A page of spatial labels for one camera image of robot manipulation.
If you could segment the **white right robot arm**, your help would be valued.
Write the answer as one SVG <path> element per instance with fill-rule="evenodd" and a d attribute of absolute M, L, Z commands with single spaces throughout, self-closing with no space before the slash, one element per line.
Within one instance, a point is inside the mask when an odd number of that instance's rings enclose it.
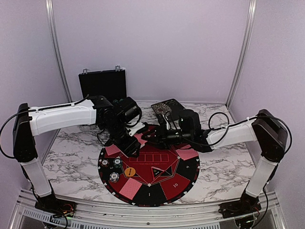
<path fill-rule="evenodd" d="M 155 130 L 155 138 L 160 147 L 189 144 L 201 153 L 238 143 L 258 142 L 261 157 L 236 203 L 236 210 L 241 214 L 254 207 L 259 194 L 292 145 L 292 134 L 287 124 L 266 109 L 236 124 L 206 130 L 202 129 L 199 115 L 195 111 L 184 109 L 179 113 L 179 128 L 168 129 L 165 125 L 159 125 Z"/>

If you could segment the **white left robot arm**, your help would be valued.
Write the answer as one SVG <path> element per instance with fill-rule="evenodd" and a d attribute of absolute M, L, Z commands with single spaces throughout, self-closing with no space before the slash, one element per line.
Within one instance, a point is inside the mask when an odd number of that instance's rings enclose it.
<path fill-rule="evenodd" d="M 60 201 L 45 176 L 35 146 L 34 137 L 40 134 L 77 125 L 97 125 L 110 134 L 110 143 L 127 157 L 137 157 L 141 143 L 134 136 L 144 127 L 134 118 L 141 118 L 137 103 L 126 97 L 116 103 L 104 96 L 86 96 L 80 101 L 44 107 L 19 106 L 13 128 L 13 159 L 16 159 L 38 195 L 38 201 L 49 211 L 57 212 Z"/>

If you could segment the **green 50 chips seat three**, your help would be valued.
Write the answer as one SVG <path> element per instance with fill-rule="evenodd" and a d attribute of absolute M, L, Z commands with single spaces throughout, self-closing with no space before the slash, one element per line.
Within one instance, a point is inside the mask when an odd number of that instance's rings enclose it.
<path fill-rule="evenodd" d="M 121 168 L 122 167 L 122 160 L 120 158 L 115 158 L 113 160 L 113 166 L 115 168 Z"/>

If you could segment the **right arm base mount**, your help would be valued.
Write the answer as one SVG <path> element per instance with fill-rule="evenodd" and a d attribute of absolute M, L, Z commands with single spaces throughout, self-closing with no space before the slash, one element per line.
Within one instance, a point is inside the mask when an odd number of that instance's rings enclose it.
<path fill-rule="evenodd" d="M 248 202 L 233 201 L 220 204 L 218 212 L 222 214 L 223 218 L 230 218 L 250 214 L 260 211 L 262 209 L 260 204 L 251 205 Z"/>

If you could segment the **red cards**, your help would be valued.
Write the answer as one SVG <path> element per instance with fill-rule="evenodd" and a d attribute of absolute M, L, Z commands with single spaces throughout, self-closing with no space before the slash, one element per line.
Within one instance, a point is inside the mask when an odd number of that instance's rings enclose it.
<path fill-rule="evenodd" d="M 121 188 L 119 193 L 127 197 L 128 199 L 133 199 L 141 186 L 141 182 L 133 178 L 129 178 L 125 185 Z"/>
<path fill-rule="evenodd" d="M 198 156 L 198 152 L 194 149 L 176 149 L 176 153 L 182 160 L 188 160 Z"/>
<path fill-rule="evenodd" d="M 109 156 L 120 152 L 120 149 L 116 145 L 106 146 L 105 150 Z"/>

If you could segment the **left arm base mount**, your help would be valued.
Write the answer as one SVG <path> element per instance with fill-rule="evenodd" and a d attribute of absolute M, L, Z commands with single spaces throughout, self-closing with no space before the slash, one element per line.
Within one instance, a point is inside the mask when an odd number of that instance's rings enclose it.
<path fill-rule="evenodd" d="M 35 203 L 35 208 L 49 213 L 55 214 L 57 217 L 65 215 L 72 217 L 76 209 L 76 203 L 73 201 L 58 199 L 57 203 L 49 204 L 47 207 L 38 201 Z"/>

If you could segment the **grey 10 chips seat two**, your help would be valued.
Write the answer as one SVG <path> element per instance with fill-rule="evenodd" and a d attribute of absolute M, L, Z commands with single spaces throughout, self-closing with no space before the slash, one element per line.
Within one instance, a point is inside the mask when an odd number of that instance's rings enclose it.
<path fill-rule="evenodd" d="M 119 178 L 120 178 L 120 174 L 117 173 L 117 172 L 112 172 L 110 175 L 109 175 L 109 181 L 112 182 L 112 183 L 116 183 L 119 181 Z"/>

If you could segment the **red playing card deck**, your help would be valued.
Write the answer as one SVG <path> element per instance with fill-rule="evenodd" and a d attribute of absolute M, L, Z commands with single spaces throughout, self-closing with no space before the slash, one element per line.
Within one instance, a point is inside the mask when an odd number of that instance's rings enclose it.
<path fill-rule="evenodd" d="M 138 142 L 141 144 L 141 147 L 143 147 L 146 144 L 146 140 L 142 139 L 142 134 L 135 134 L 134 137 L 137 138 Z"/>

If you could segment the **orange big blind button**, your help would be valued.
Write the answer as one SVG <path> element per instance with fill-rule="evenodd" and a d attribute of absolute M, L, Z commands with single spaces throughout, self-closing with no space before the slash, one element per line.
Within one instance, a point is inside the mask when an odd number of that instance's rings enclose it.
<path fill-rule="evenodd" d="M 127 177 L 133 177 L 136 174 L 136 170 L 133 167 L 128 167 L 125 169 L 124 174 Z"/>

